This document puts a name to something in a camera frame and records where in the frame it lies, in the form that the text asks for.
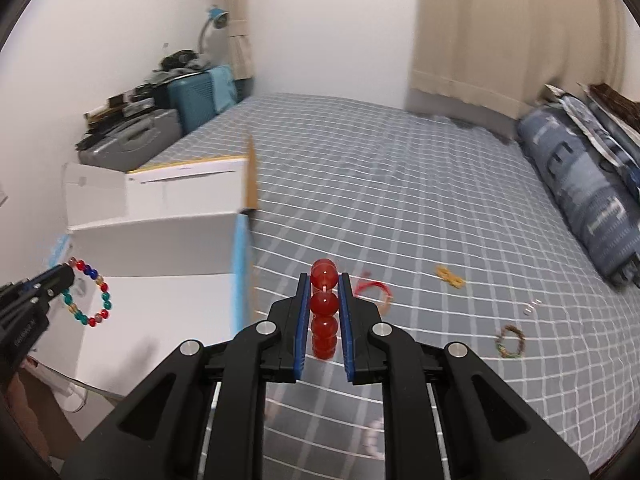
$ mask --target brown bracelet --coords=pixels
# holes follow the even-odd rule
[[[502,344],[504,337],[507,335],[507,332],[513,332],[516,336],[518,336],[518,351],[515,354],[512,354],[511,352],[509,352]],[[525,345],[524,332],[520,330],[518,327],[513,325],[503,326],[502,330],[500,330],[500,335],[498,336],[498,339],[495,340],[495,347],[498,349],[498,352],[500,352],[500,355],[502,357],[507,359],[515,359],[518,357],[522,357],[522,354],[524,353],[524,345]]]

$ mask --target red bead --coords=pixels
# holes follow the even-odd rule
[[[322,338],[334,336],[338,333],[338,321],[335,317],[315,316],[311,322],[311,333]]]
[[[338,297],[330,290],[316,292],[309,301],[309,308],[316,316],[332,316],[338,312]]]
[[[317,335],[311,338],[311,346],[314,349],[319,351],[328,351],[335,349],[336,344],[338,343],[338,338],[333,335],[331,337],[318,337]]]
[[[311,284],[315,288],[331,290],[338,283],[338,269],[331,260],[322,258],[311,267]]]
[[[335,346],[329,350],[316,350],[314,348],[314,355],[318,358],[318,359],[331,359],[335,354]]]

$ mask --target grid pattern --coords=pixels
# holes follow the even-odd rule
[[[640,412],[640,293],[601,280],[517,145],[447,118],[281,94],[248,99],[152,163],[242,153],[246,133],[260,316],[329,257],[389,284],[386,320],[418,341],[469,345],[591,471],[622,445]],[[439,280],[440,263],[466,287]],[[495,349],[508,323],[526,336],[522,359]],[[382,392],[346,382],[340,344],[328,362],[308,348],[302,380],[267,393],[265,478],[383,478]]]

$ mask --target multicolored bead bracelet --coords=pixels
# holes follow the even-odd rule
[[[96,326],[99,323],[102,323],[103,319],[107,319],[109,317],[109,311],[111,310],[111,295],[109,293],[109,285],[104,281],[104,278],[98,274],[98,271],[92,269],[89,264],[84,263],[82,260],[76,260],[75,258],[69,258],[69,261],[66,263],[71,268],[76,268],[77,270],[83,272],[86,276],[89,276],[92,280],[94,280],[95,284],[102,291],[102,300],[104,303],[102,306],[104,307],[100,312],[95,314],[93,317],[87,317],[82,310],[78,308],[78,306],[74,303],[74,299],[71,297],[71,293],[69,293],[69,289],[65,289],[62,291],[62,295],[65,298],[65,304],[68,306],[69,312],[71,312],[74,317],[83,325]]]

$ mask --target blue gripper pad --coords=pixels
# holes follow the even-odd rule
[[[338,276],[338,299],[340,300],[340,337],[342,338],[342,358],[347,380],[351,383],[355,377],[355,362],[353,359],[353,333],[351,333],[351,317],[347,298],[344,293],[342,274]]]
[[[306,335],[309,327],[309,296],[311,293],[311,281],[309,276],[305,280],[305,291],[302,294],[302,304],[298,314],[298,326],[296,327],[296,339],[294,342],[293,371],[296,380],[302,377],[302,370],[305,367],[306,355]]]

